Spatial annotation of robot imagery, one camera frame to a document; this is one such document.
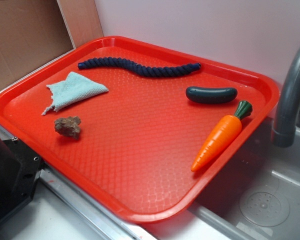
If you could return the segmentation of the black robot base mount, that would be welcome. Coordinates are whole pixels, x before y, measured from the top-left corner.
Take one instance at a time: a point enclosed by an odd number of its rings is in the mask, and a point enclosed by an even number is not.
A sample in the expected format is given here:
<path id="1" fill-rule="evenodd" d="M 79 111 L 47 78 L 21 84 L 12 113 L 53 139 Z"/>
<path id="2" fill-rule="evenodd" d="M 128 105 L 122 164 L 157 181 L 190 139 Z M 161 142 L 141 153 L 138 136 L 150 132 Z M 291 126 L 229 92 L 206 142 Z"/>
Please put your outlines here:
<path id="1" fill-rule="evenodd" d="M 0 225 L 32 201 L 42 165 L 23 141 L 0 138 Z"/>

